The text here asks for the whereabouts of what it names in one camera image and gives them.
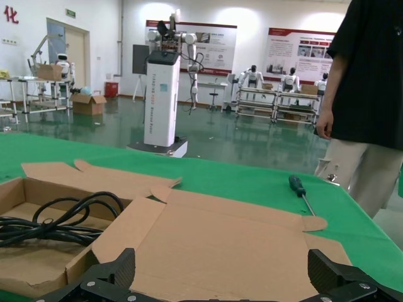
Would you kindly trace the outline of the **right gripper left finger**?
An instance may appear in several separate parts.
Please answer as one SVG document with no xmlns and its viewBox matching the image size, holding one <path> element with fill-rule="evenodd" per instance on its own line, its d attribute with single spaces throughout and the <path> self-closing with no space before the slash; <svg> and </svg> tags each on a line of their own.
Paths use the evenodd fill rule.
<svg viewBox="0 0 403 302">
<path fill-rule="evenodd" d="M 132 291 L 135 277 L 135 249 L 126 248 L 111 262 L 91 266 L 78 281 L 44 294 L 35 301 L 157 301 Z"/>
</svg>

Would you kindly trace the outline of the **person's hand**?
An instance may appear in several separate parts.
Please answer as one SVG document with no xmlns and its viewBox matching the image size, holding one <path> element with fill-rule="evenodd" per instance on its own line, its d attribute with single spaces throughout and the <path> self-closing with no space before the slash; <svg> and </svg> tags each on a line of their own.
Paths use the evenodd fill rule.
<svg viewBox="0 0 403 302">
<path fill-rule="evenodd" d="M 330 140 L 334 117 L 332 111 L 323 111 L 316 124 L 317 135 L 323 139 Z"/>
</svg>

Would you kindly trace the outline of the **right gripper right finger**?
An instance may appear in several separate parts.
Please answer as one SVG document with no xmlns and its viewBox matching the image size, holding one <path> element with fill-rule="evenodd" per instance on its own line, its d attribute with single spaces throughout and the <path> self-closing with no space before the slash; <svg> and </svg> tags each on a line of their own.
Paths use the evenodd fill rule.
<svg viewBox="0 0 403 302">
<path fill-rule="evenodd" d="M 360 268 L 333 262 L 318 249 L 308 252 L 308 276 L 317 295 L 305 302 L 402 302 L 402 293 L 388 288 Z"/>
</svg>

